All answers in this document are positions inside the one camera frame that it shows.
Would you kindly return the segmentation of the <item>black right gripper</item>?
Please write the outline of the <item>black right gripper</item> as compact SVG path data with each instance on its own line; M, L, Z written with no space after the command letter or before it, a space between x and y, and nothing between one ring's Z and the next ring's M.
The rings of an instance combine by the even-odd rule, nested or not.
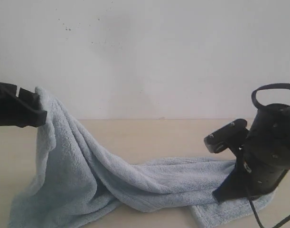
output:
M229 174L212 192L217 202L251 199L274 191L290 170L290 106L268 105L257 111L243 145L239 167L231 160Z

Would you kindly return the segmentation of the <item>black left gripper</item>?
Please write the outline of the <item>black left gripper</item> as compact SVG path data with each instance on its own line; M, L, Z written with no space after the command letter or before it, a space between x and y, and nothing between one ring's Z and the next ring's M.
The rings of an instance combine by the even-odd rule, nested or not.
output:
M0 82L0 126L40 127L46 124L47 111L40 108L39 95L24 88Z

